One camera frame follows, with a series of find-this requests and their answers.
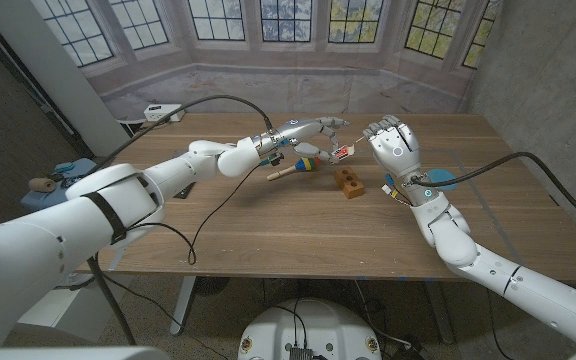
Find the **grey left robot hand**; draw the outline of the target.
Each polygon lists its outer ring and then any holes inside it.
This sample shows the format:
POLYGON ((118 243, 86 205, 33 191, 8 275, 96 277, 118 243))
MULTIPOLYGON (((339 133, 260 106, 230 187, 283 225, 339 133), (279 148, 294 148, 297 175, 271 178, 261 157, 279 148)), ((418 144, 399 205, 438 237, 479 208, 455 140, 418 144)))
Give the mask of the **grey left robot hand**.
POLYGON ((330 116, 291 119, 276 129, 253 137, 252 142, 261 157, 279 154, 284 147, 291 147, 302 157, 317 157, 330 163, 338 163, 340 159, 335 152, 340 145, 336 130, 348 125, 348 121, 330 116), (325 135, 329 138, 332 144, 330 152, 306 142, 306 139, 317 135, 325 135))

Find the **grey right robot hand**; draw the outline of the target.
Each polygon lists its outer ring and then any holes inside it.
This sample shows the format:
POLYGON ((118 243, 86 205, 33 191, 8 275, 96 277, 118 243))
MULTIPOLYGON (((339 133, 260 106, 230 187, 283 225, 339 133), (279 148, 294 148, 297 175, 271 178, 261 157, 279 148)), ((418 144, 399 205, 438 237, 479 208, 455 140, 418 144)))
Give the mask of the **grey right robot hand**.
POLYGON ((370 123, 363 135, 377 163, 393 176, 397 187, 414 206, 438 196, 436 190, 412 182, 413 179, 423 180, 425 176, 420 171, 419 142, 406 123, 394 115, 385 115, 379 122, 370 123))

